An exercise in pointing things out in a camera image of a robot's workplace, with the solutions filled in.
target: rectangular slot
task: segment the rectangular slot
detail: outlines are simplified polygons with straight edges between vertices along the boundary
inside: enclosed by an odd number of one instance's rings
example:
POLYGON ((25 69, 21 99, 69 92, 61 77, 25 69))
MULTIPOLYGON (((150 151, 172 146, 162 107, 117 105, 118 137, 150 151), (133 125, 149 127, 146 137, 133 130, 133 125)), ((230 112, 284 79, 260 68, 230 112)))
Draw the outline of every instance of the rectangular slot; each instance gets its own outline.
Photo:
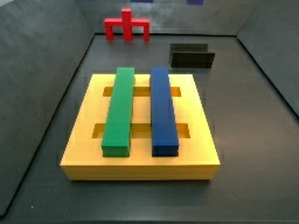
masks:
MULTIPOLYGON (((104 87, 102 96, 110 96, 113 87, 104 87)), ((181 90, 178 87, 170 87, 172 97, 181 97, 181 90)), ((149 87, 134 87, 134 96, 148 96, 150 95, 149 87)))
MULTIPOLYGON (((104 123, 96 123, 92 133, 92 138, 102 138, 105 129, 104 123)), ((176 129, 178 138, 190 138, 188 123, 176 123, 176 129)), ((132 138, 152 138, 152 126, 150 123, 132 123, 130 126, 132 138)))

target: yellow block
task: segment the yellow block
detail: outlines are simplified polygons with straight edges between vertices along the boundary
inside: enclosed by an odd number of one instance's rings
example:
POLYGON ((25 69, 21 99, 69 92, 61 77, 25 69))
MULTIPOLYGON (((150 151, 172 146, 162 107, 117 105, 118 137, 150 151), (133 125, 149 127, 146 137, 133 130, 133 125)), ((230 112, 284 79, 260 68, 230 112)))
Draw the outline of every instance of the yellow block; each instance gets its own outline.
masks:
POLYGON ((129 157, 102 157, 113 74, 93 74, 60 167, 72 180, 212 179, 220 161, 190 74, 169 74, 178 157, 152 157, 149 74, 134 75, 129 157))

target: gray wall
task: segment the gray wall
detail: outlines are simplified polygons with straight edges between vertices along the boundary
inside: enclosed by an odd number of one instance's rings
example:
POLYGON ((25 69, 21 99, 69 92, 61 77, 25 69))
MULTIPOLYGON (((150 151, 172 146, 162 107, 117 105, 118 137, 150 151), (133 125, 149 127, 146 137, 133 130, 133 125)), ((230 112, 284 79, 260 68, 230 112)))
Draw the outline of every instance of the gray wall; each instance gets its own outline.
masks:
POLYGON ((185 0, 76 2, 94 32, 104 32, 104 19, 118 18, 121 8, 129 7, 136 18, 150 19, 150 33, 237 35, 260 0, 205 0, 202 6, 185 0))
POLYGON ((14 0, 0 7, 0 215, 92 37, 72 0, 14 0))
POLYGON ((297 0, 264 0, 237 38, 299 115, 297 10, 297 0))

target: red object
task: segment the red object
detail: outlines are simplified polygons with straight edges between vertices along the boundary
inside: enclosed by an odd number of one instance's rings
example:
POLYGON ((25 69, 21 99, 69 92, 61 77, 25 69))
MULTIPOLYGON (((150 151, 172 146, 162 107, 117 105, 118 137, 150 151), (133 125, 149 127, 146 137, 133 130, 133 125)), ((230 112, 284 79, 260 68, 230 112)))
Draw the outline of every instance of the red object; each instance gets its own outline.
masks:
POLYGON ((122 9, 121 10, 121 18, 105 18, 105 33, 106 40, 113 40, 113 26, 122 26, 124 30, 124 40, 133 40, 132 28, 133 26, 144 27, 144 41, 149 40, 149 19, 148 18, 132 18, 132 10, 122 9))

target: blue bar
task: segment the blue bar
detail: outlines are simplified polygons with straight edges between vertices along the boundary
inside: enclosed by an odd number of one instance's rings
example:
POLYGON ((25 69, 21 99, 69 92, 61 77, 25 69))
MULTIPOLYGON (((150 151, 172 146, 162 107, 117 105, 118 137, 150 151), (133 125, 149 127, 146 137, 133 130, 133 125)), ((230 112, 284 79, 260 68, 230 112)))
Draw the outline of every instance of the blue bar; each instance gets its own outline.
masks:
POLYGON ((178 137, 168 69, 150 68, 152 156, 177 157, 178 137))

